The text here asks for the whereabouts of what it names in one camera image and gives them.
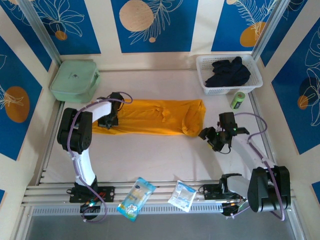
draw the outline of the blue packet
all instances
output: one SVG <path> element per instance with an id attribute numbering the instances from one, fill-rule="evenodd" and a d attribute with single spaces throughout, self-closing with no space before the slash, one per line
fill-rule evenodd
<path id="1" fill-rule="evenodd" d="M 116 208 L 119 213 L 134 222 L 138 212 L 145 205 L 148 198 L 156 190 L 151 183 L 139 177 L 124 201 Z"/>

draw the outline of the orange towel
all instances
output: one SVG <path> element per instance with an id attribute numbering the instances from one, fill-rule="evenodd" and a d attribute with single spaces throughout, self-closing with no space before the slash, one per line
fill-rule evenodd
<path id="1" fill-rule="evenodd" d="M 203 129 L 206 107 L 202 100 L 133 100 L 118 112 L 119 126 L 93 123 L 95 134 L 155 134 L 197 137 Z"/>

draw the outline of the metal frame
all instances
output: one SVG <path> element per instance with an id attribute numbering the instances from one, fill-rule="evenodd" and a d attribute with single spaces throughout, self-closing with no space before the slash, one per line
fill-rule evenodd
<path id="1" fill-rule="evenodd" d="M 267 42 L 270 40 L 271 35 L 274 33 L 274 30 L 278 25 L 280 19 L 282 18 L 282 15 L 284 14 L 289 3 L 290 0 L 279 0 L 276 3 L 258 41 L 256 42 L 252 50 L 251 55 L 255 61 L 259 59 L 261 53 L 265 49 Z"/>
<path id="2" fill-rule="evenodd" d="M 25 15 L 26 19 L 29 21 L 36 35 L 40 39 L 41 43 L 45 47 L 46 51 L 50 55 L 51 59 L 55 61 L 55 63 L 59 66 L 62 61 L 59 55 L 57 48 L 55 47 L 51 37 L 45 29 L 42 21 L 40 20 L 36 10 L 33 8 L 31 2 L 29 0 L 17 0 L 19 3 L 19 7 L 21 11 Z M 265 48 L 268 40 L 274 32 L 280 18 L 283 15 L 288 3 L 290 0 L 280 0 L 272 12 L 266 27 L 264 28 L 260 38 L 257 41 L 256 46 L 252 51 L 252 56 L 255 60 L 260 57 L 261 52 Z M 249 98 L 252 104 L 252 108 L 255 114 L 260 115 L 259 106 L 256 102 L 255 93 L 249 93 Z M 59 127 L 60 119 L 64 109 L 64 102 L 61 102 L 57 111 L 57 114 L 54 116 L 54 124 L 49 137 L 49 141 L 47 147 L 45 149 L 45 154 L 43 155 L 43 159 L 40 164 L 40 171 L 38 172 L 36 179 L 36 186 L 28 186 L 25 191 L 24 198 L 22 200 L 22 204 L 19 210 L 19 214 L 17 217 L 17 221 L 15 223 L 14 231 L 11 235 L 11 240 L 24 240 L 27 236 L 28 228 L 30 225 L 30 221 L 35 209 L 44 208 L 44 206 L 55 206 L 55 208 L 75 208 L 80 205 L 79 203 L 69 203 L 69 195 L 67 194 L 67 190 L 72 188 L 74 185 L 72 183 L 40 183 L 42 173 L 46 171 L 48 166 L 50 154 L 53 148 L 54 141 L 56 139 L 56 133 Z M 262 131 L 265 126 L 262 121 L 257 119 L 257 124 Z M 262 141 L 265 147 L 266 154 L 270 160 L 276 163 L 276 160 L 273 157 L 273 151 L 269 144 L 269 138 L 266 133 L 261 135 Z M 189 181 L 186 182 L 188 185 L 192 186 L 195 189 L 198 189 L 203 184 L 216 184 L 218 181 Z M 133 182 L 112 182 L 112 183 L 99 183 L 101 186 L 114 186 L 115 187 L 115 198 L 114 204 L 122 202 L 125 196 L 130 191 Z M 159 205 L 166 204 L 168 199 L 170 198 L 174 187 L 176 186 L 176 182 L 168 181 L 168 182 L 153 182 L 154 185 L 157 186 L 155 193 L 150 197 L 148 205 Z M 304 240 L 309 239 L 309 232 L 304 224 L 301 214 L 297 208 L 297 200 L 295 198 L 295 194 L 293 190 L 291 190 L 292 196 L 292 206 L 291 209 L 287 212 L 289 220 L 292 225 L 292 229 L 296 239 Z M 195 205 L 203 205 L 203 204 L 221 204 L 226 203 L 225 199 L 222 200 L 213 200 L 213 201 L 205 201 L 204 196 L 197 192 L 197 195 L 194 199 Z"/>
<path id="3" fill-rule="evenodd" d="M 93 212 L 86 213 L 86 216 L 90 215 L 104 215 L 106 212 L 110 215 L 121 215 L 117 211 L 118 204 L 108 204 L 107 209 L 104 206 Z M 210 202 L 197 202 L 193 203 L 188 214 L 209 214 L 209 213 L 222 213 L 223 207 L 221 203 L 210 203 Z M 79 216 L 80 208 L 78 206 L 36 206 L 34 208 L 32 216 Z M 149 214 L 186 214 L 185 211 L 172 206 L 169 203 L 165 204 L 147 204 L 143 206 L 139 215 Z"/>
<path id="4" fill-rule="evenodd" d="M 45 50 L 49 54 L 50 58 L 60 66 L 62 60 L 60 58 L 60 54 L 56 48 L 56 45 L 52 41 L 49 33 L 47 32 L 43 22 L 38 16 L 34 6 L 29 0 L 17 0 L 19 7 L 24 14 L 25 18 L 30 23 L 33 31 L 39 38 L 40 42 L 44 46 Z"/>

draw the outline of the plastic bag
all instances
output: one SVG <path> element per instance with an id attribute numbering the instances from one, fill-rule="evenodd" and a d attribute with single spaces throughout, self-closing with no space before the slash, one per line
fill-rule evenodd
<path id="1" fill-rule="evenodd" d="M 156 187 L 139 177 L 131 188 L 124 201 L 116 208 L 126 218 L 134 222 L 138 212 L 145 205 Z"/>
<path id="2" fill-rule="evenodd" d="M 182 181 L 177 181 L 168 203 L 185 212 L 189 212 L 196 193 L 195 189 L 184 184 Z"/>

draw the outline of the green can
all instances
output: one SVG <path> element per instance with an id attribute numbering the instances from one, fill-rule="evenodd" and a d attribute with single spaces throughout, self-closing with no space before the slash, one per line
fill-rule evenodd
<path id="1" fill-rule="evenodd" d="M 235 94 L 235 96 L 230 104 L 230 107 L 232 109 L 238 109 L 240 107 L 241 103 L 245 100 L 245 97 L 246 97 L 246 95 L 243 92 L 238 91 Z"/>

